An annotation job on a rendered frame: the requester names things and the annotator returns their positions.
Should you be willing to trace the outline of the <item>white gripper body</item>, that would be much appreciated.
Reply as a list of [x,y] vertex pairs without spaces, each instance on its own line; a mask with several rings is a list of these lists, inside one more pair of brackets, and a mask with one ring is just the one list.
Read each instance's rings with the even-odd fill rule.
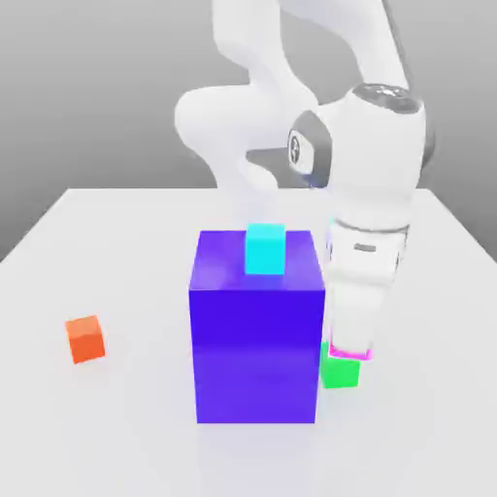
[[341,282],[390,285],[407,245],[407,230],[330,229],[327,285]]

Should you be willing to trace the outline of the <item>small cyan cube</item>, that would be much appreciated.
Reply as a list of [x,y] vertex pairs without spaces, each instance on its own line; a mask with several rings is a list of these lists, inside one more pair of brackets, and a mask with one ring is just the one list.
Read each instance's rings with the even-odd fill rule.
[[245,240],[245,272],[249,275],[283,275],[285,243],[283,224],[250,223]]

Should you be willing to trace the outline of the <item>small green cube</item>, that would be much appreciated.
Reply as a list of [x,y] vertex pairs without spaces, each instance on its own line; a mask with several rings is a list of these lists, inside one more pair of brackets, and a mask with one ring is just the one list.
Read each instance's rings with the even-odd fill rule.
[[331,355],[330,344],[322,342],[319,375],[327,389],[358,386],[361,361],[350,355]]

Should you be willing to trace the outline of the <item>small magenta cube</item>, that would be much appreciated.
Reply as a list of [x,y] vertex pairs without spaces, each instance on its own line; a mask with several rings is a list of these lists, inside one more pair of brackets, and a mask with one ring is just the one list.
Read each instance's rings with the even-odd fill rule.
[[350,330],[333,330],[329,355],[344,359],[367,361],[371,357],[373,341],[370,337]]

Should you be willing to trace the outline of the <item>large purple box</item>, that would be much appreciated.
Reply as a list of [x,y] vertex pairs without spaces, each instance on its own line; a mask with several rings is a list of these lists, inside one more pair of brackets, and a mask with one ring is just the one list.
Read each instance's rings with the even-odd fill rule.
[[313,237],[281,275],[245,272],[245,233],[200,233],[188,289],[200,423],[315,421],[325,288]]

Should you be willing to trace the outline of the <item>small orange cube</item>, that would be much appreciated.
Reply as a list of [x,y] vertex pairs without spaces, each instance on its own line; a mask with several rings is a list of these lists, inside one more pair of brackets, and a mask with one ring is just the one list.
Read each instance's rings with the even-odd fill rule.
[[105,355],[103,334],[96,315],[68,320],[65,328],[75,364]]

